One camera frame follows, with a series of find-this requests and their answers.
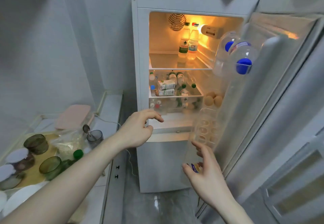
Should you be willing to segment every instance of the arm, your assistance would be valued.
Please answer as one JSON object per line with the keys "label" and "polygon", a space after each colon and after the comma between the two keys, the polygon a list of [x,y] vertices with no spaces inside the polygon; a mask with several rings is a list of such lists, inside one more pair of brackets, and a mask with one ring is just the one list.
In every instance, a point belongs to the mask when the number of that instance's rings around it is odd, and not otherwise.
{"label": "arm", "polygon": [[149,118],[163,122],[153,110],[133,113],[117,133],[36,192],[1,224],[65,224],[109,162],[120,151],[140,146],[152,135],[153,127],[144,127]]}
{"label": "arm", "polygon": [[200,162],[202,173],[195,173],[192,168],[183,164],[184,173],[192,187],[205,203],[209,204],[228,224],[253,224],[245,210],[235,201],[223,177],[212,149],[193,141],[197,155],[204,159]]}

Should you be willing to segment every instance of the round vent cover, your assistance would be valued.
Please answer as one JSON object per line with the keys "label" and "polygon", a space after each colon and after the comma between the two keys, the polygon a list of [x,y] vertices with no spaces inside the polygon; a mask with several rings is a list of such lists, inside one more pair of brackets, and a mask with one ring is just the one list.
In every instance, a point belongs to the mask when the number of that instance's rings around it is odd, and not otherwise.
{"label": "round vent cover", "polygon": [[187,21],[187,19],[183,14],[173,13],[169,16],[168,21],[170,23],[170,29],[174,31],[179,31],[184,27],[184,24]]}

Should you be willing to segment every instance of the person's left hand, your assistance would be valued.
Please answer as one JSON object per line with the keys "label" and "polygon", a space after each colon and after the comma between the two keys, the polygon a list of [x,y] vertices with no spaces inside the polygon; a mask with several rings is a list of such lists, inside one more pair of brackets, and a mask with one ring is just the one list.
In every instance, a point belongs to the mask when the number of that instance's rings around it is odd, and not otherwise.
{"label": "person's left hand", "polygon": [[134,112],[118,130],[114,137],[123,143],[124,148],[138,147],[144,144],[153,132],[153,127],[148,125],[145,127],[147,119],[156,119],[159,122],[164,122],[161,114],[146,109],[143,111]]}

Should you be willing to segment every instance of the white plate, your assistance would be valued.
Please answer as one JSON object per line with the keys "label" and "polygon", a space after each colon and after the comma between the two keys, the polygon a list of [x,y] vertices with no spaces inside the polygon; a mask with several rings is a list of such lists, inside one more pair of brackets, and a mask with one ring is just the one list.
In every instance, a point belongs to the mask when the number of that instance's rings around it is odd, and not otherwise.
{"label": "white plate", "polygon": [[0,212],[4,208],[7,202],[7,195],[5,192],[0,191]]}
{"label": "white plate", "polygon": [[19,205],[25,202],[30,196],[32,196],[35,192],[37,192],[42,187],[40,185],[30,185],[23,187],[19,191],[9,198],[7,201],[2,214],[3,216],[9,215],[14,209],[16,209]]}

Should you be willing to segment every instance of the clear plastic bag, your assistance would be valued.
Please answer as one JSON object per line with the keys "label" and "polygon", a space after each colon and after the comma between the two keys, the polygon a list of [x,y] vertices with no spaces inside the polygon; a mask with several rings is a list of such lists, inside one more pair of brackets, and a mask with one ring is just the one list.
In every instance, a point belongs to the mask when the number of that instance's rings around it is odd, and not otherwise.
{"label": "clear plastic bag", "polygon": [[53,139],[50,143],[59,150],[59,156],[64,161],[67,159],[73,160],[73,153],[87,147],[86,137],[82,128],[74,130],[62,130],[56,133],[59,137]]}

